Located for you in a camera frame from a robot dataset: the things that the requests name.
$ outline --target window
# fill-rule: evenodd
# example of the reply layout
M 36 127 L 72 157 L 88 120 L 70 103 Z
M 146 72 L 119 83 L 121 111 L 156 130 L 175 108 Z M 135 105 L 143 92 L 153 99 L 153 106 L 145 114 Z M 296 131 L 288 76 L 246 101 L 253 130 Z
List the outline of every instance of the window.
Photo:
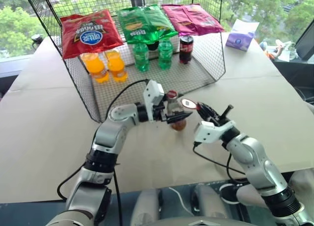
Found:
M 0 0 L 0 58 L 34 53 L 31 36 L 45 35 L 27 0 Z
M 314 0 L 223 0 L 221 22 L 231 30 L 236 19 L 260 22 L 258 42 L 296 42 L 313 20 Z

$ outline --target metal wire rack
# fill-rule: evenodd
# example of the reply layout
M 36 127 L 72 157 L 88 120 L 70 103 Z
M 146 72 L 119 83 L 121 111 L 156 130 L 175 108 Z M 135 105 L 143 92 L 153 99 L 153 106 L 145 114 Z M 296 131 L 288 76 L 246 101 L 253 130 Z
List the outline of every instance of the metal wire rack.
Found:
M 116 11 L 151 4 L 190 4 L 199 3 L 206 11 L 220 20 L 221 0 L 28 0 L 41 24 L 50 36 L 54 46 L 62 56 L 62 25 L 60 18 L 72 14 L 86 15 L 102 9 L 108 9 L 115 21 L 116 27 L 125 41 L 122 28 L 118 21 Z M 214 83 L 225 73 L 224 55 L 222 50 L 221 34 L 208 34 L 194 37 L 193 59 L 188 65 L 179 63 L 179 38 L 171 38 L 174 46 L 172 67 L 169 71 L 162 71 L 158 67 L 155 51 L 150 52 L 150 70 L 140 73 L 134 67 L 132 47 L 124 44 L 118 47 L 122 59 L 126 64 L 129 78 L 125 83 L 117 83 L 111 80 L 98 84 L 89 75 L 82 61 L 76 57 L 64 60 L 69 75 L 90 115 L 97 121 L 103 122 L 105 111 L 111 100 L 127 84 L 144 78 L 154 79 L 161 83 L 164 90 L 175 89 L 181 93 L 188 93 L 210 83 Z M 126 91 L 116 104 L 133 103 L 142 101 L 144 85 L 136 85 Z

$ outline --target beige table surface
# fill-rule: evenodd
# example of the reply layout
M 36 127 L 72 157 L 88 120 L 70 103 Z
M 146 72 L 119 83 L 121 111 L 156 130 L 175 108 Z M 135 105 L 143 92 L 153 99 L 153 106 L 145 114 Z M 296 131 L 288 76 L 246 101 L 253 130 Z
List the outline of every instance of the beige table surface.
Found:
M 314 167 L 314 116 L 295 90 L 255 41 L 247 52 L 224 47 L 224 53 L 222 79 L 186 98 L 219 112 L 232 104 L 229 117 L 264 144 L 282 172 Z M 183 132 L 162 123 L 132 129 L 116 168 L 121 191 L 227 179 L 224 169 L 192 152 L 199 121 L 193 114 Z M 57 185 L 84 161 L 98 125 L 46 38 L 0 102 L 0 202 L 57 200 Z M 198 149 L 223 163 L 228 157 L 219 142 Z M 66 196 L 72 184 L 62 188 Z

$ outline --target orange juice bottle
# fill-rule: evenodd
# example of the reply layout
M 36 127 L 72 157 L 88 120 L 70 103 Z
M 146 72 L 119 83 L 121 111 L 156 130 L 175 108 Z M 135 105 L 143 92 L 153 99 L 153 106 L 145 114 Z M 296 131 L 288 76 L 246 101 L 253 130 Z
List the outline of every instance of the orange juice bottle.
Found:
M 108 50 L 105 52 L 108 61 L 108 69 L 112 73 L 113 79 L 117 82 L 124 82 L 128 79 L 128 73 L 124 70 L 125 65 L 118 50 Z
M 109 73 L 97 53 L 83 53 L 80 58 L 88 72 L 98 83 L 109 81 Z

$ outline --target plastic bottle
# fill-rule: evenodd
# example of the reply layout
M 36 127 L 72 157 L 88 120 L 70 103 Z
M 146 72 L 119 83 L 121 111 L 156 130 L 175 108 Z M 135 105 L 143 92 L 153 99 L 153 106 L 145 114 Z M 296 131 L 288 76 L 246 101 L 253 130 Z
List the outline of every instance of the plastic bottle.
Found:
M 84 62 L 87 71 L 98 83 L 109 81 L 109 73 L 97 53 L 83 53 L 80 58 Z
M 124 82 L 128 79 L 128 73 L 125 71 L 125 64 L 121 58 L 120 52 L 108 50 L 105 52 L 108 61 L 108 69 L 116 82 Z
M 167 114 L 173 115 L 175 112 L 183 112 L 183 106 L 178 102 L 178 93 L 175 90 L 170 90 L 167 93 Z M 186 119 L 170 124 L 171 128 L 181 131 L 186 126 Z
M 133 45 L 133 53 L 135 65 L 141 72 L 145 72 L 149 68 L 148 47 L 146 44 Z
M 158 46 L 159 59 L 158 64 L 162 70 L 167 70 L 171 67 L 173 46 L 169 40 L 162 40 Z

